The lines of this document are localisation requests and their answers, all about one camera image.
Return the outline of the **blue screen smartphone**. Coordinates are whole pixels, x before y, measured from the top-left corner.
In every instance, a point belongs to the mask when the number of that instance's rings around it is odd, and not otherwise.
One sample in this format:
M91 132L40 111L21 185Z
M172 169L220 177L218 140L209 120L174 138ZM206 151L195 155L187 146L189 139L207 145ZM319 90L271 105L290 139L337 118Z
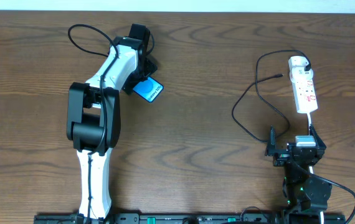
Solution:
M152 77L149 77L143 82L139 82L133 88L133 91L148 103L152 103L163 90L164 86Z

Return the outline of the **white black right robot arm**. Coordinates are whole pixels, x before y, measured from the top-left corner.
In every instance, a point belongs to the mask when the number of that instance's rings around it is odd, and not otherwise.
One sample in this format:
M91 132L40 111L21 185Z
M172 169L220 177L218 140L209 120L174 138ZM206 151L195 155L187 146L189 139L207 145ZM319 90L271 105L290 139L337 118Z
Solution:
M277 149L275 130L270 128L270 137L265 150L273 157L275 167L283 167L285 178L283 192L288 206L282 212L287 222L292 216L318 216L328 207L332 185L313 177L313 166L322 158L326 145L310 126L309 135L296 136L285 149Z

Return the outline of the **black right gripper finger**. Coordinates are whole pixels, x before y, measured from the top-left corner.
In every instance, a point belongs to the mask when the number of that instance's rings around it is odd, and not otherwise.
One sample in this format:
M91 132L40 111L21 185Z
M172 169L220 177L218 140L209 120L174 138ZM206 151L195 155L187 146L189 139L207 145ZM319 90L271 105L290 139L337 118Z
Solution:
M273 126L270 127L270 135L267 141L267 146L265 149L265 156L273 156L276 153L276 141L275 141L275 129Z
M309 132L310 132L310 135L314 137L315 143L316 143L317 146L324 146L324 142L318 136L318 134L317 134L317 132L315 130L315 127L312 124L309 126Z

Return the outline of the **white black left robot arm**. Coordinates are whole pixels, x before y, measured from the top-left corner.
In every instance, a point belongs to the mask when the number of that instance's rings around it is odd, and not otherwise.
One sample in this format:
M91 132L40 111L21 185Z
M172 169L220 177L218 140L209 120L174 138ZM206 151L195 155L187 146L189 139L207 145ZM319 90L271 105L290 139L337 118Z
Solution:
M152 78L158 67L149 59L155 41L146 26L132 24L127 36L109 43L98 72L69 88L66 135L77 151L82 178L74 223L105 223L111 209L110 161L121 131L121 91L152 103L164 90Z

